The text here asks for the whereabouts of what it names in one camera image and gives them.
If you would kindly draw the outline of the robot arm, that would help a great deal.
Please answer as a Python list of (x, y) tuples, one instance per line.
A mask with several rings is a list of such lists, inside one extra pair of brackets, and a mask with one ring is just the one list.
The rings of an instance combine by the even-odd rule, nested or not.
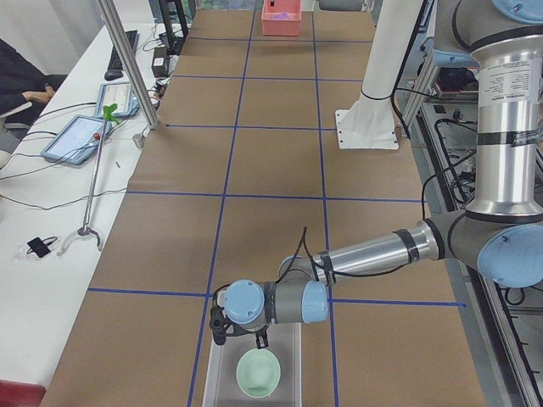
[(542, 4), (539, 1), (443, 1), (435, 44), (468, 53), (479, 66), (476, 187), (463, 210), (423, 217), (410, 229), (334, 251), (283, 261), (271, 282), (239, 280), (216, 290), (214, 342), (269, 326), (327, 319), (327, 288), (338, 280), (383, 276), (421, 259), (458, 259), (504, 287), (542, 279), (542, 208), (535, 202), (540, 141)]

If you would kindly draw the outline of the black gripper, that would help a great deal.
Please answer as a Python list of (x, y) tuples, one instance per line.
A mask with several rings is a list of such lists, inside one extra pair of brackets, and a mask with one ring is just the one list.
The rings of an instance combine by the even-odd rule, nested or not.
[(231, 326), (228, 328), (228, 336), (240, 337), (243, 335), (253, 335), (255, 336), (256, 347), (258, 349), (264, 349), (269, 347), (267, 329), (267, 324), (247, 329), (246, 327), (240, 326), (239, 324), (232, 323)]

